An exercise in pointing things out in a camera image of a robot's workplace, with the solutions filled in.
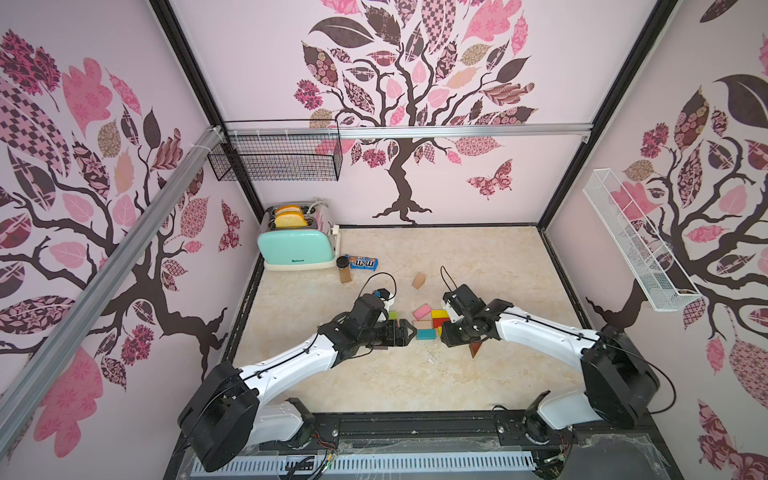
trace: black cable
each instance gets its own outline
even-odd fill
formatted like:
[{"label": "black cable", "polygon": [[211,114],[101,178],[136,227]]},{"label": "black cable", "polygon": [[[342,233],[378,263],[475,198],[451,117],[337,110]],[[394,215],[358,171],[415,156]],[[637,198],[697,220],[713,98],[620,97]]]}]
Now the black cable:
[{"label": "black cable", "polygon": [[392,296],[390,298],[388,298],[388,300],[391,300],[391,299],[395,298],[395,295],[397,295],[397,280],[395,280],[395,277],[392,276],[391,273],[387,273],[387,272],[378,272],[378,273],[374,273],[373,275],[369,276],[368,280],[366,280],[366,282],[362,285],[362,288],[360,289],[360,293],[357,294],[357,298],[361,297],[362,291],[366,289],[366,285],[368,285],[368,282],[370,282],[371,279],[374,276],[376,276],[376,275],[387,275],[387,276],[389,276],[389,278],[392,279],[392,283],[395,284],[395,291],[394,291],[394,293],[392,293]]}]

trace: marble floor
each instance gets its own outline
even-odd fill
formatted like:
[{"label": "marble floor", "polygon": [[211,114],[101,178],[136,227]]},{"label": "marble floor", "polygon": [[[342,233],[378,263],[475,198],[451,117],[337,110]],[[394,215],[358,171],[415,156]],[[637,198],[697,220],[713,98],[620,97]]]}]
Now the marble floor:
[{"label": "marble floor", "polygon": [[[427,303],[440,308],[446,291],[439,269],[466,283],[486,303],[494,298],[565,325],[578,319],[535,227],[372,228],[342,230],[342,251],[379,259],[376,272],[397,279],[394,310]],[[420,290],[415,275],[427,280]],[[353,270],[342,285],[337,269],[265,271],[235,357],[235,366],[270,358],[309,338],[315,328],[350,309],[370,270]],[[392,281],[379,275],[368,290]],[[394,412],[524,409],[542,391],[581,382],[559,360],[527,346],[489,340],[473,359],[467,346],[448,348],[416,341],[405,348],[374,350],[340,363],[287,390],[312,412]]]}]

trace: pink wall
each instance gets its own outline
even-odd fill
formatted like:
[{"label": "pink wall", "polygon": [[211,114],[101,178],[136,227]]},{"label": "pink wall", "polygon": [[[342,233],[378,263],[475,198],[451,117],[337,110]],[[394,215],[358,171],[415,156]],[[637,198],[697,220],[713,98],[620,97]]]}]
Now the pink wall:
[{"label": "pink wall", "polygon": [[[0,31],[5,390],[207,122],[144,2],[7,5]],[[162,475],[175,418],[218,361],[257,254],[239,187],[207,164],[170,218],[3,460],[3,478]]]},{"label": "pink wall", "polygon": [[[512,115],[518,115],[520,123],[588,123],[653,4],[648,0],[227,0],[175,2],[175,8],[227,120],[308,118],[322,111],[342,122],[349,118],[352,126],[389,126],[419,124],[418,112],[424,110],[426,124],[441,125],[454,119],[476,124],[487,114],[511,108],[518,109]],[[334,20],[323,23],[328,18]],[[337,22],[362,33],[336,28]],[[376,52],[397,55],[401,44],[410,51],[415,32],[411,45],[419,45],[418,35],[428,42],[424,58],[406,58],[402,69],[372,61],[370,55]],[[502,45],[507,45],[505,53],[483,78],[488,59]],[[455,61],[446,61],[452,52]],[[448,65],[443,69],[448,73],[430,79],[425,65]],[[385,103],[377,85],[386,94]],[[493,88],[506,89],[506,94]],[[400,97],[408,90],[412,101],[407,93]],[[466,98],[454,110],[457,99],[433,97],[441,91]],[[366,95],[372,106],[365,102]],[[362,100],[355,102],[355,96]],[[482,103],[478,118],[471,115],[477,101]],[[451,108],[433,118],[446,102]],[[404,116],[397,120],[400,109]],[[495,139],[497,147],[476,155],[464,153],[450,140],[458,138],[437,139],[435,145],[425,146],[434,152],[434,163],[416,163],[419,151],[403,141],[398,155],[373,165],[353,164],[353,152],[359,148],[365,160],[366,154],[374,155],[372,151],[387,152],[389,141],[358,147],[350,143],[339,182],[258,181],[256,189],[265,205],[325,197],[340,223],[536,222],[580,138],[500,137]],[[468,183],[474,177],[492,181],[509,160],[511,183],[492,182],[492,196],[484,197]],[[383,212],[390,213],[375,217]]]},{"label": "pink wall", "polygon": [[[711,3],[682,4],[549,233],[591,320],[629,326],[675,382],[677,404],[655,419],[684,476],[764,478],[768,5],[742,0],[715,16],[723,2]],[[703,300],[676,313],[644,301],[581,192],[601,167],[647,196]],[[669,401],[663,386],[651,409]]]}]

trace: toaster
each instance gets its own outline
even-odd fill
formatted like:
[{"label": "toaster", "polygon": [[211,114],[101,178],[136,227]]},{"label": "toaster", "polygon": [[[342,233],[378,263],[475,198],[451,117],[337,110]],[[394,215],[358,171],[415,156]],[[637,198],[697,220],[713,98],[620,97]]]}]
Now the toaster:
[{"label": "toaster", "polygon": [[[275,210],[301,207],[306,227],[277,228]],[[336,266],[341,233],[324,201],[292,202],[266,209],[257,238],[267,270],[317,270]]]}]

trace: white wire basket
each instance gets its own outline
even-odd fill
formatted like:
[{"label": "white wire basket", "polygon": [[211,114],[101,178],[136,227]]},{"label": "white wire basket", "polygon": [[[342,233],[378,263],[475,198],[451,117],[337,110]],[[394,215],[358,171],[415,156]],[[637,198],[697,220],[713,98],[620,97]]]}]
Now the white wire basket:
[{"label": "white wire basket", "polygon": [[[593,171],[583,191],[654,310],[675,312],[701,298],[654,223],[610,168]],[[677,284],[670,278],[672,271]]]}]

